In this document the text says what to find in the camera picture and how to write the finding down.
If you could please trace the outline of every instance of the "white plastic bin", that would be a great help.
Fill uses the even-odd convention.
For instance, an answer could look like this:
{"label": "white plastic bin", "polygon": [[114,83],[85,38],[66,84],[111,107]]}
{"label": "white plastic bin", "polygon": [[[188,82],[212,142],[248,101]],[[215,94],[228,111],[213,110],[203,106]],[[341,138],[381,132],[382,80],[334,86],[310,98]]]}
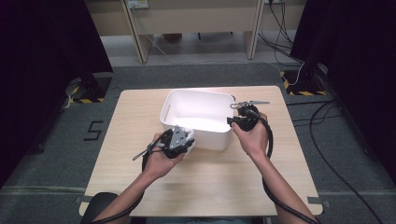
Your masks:
{"label": "white plastic bin", "polygon": [[234,98],[225,93],[192,90],[169,92],[160,120],[165,130],[175,127],[194,130],[195,147],[223,150],[231,137],[227,117],[233,116]]}

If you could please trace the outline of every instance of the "power strip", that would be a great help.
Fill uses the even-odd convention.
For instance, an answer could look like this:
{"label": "power strip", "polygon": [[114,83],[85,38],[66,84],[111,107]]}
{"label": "power strip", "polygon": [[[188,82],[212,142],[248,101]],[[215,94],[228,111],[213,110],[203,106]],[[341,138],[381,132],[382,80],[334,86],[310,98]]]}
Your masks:
{"label": "power strip", "polygon": [[148,0],[128,0],[129,9],[149,8]]}

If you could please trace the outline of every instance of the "black curtain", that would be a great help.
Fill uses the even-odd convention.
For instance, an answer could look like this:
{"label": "black curtain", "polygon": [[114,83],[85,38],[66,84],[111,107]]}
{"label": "black curtain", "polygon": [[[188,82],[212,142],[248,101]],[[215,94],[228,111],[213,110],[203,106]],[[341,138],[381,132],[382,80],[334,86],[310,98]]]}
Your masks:
{"label": "black curtain", "polygon": [[76,77],[112,72],[83,0],[0,1],[0,186],[37,147]]}
{"label": "black curtain", "polygon": [[291,55],[328,66],[363,147],[396,183],[395,12],[393,0],[308,0]]}

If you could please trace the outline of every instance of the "wooden table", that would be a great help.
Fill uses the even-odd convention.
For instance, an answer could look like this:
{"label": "wooden table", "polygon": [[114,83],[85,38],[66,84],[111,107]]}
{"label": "wooden table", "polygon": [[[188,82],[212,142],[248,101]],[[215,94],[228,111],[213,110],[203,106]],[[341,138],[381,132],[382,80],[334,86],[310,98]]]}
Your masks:
{"label": "wooden table", "polygon": [[[236,102],[270,101],[257,105],[267,114],[275,145],[271,158],[314,215],[321,204],[304,154],[290,120],[281,91],[274,86],[203,88],[229,93]],[[141,172],[141,159],[132,158],[144,150],[155,133],[164,131],[159,116],[170,89],[123,91],[108,127],[106,138],[85,192],[121,193]],[[87,203],[79,209],[84,213]],[[157,180],[132,212],[137,217],[221,217],[275,216],[274,204],[263,188],[261,174],[241,149],[236,135],[222,151],[194,148],[167,176]]]}

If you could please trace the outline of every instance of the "yellow and black tape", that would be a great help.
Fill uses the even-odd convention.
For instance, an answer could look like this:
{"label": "yellow and black tape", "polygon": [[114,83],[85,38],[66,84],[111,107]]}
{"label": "yellow and black tape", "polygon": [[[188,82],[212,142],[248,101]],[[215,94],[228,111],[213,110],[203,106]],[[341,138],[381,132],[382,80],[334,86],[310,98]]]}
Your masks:
{"label": "yellow and black tape", "polygon": [[91,104],[91,103],[102,103],[105,98],[86,98],[84,96],[81,96],[81,98],[76,97],[76,95],[78,94],[78,90],[79,90],[79,85],[76,86],[73,89],[71,98],[72,98],[72,103],[77,103],[77,104]]}
{"label": "yellow and black tape", "polygon": [[285,77],[285,72],[280,72],[280,76],[283,80],[283,85],[285,86],[286,93],[289,95],[304,95],[304,96],[312,96],[312,95],[326,95],[326,91],[324,91],[320,86],[317,88],[310,88],[311,90],[295,90],[288,82]]}

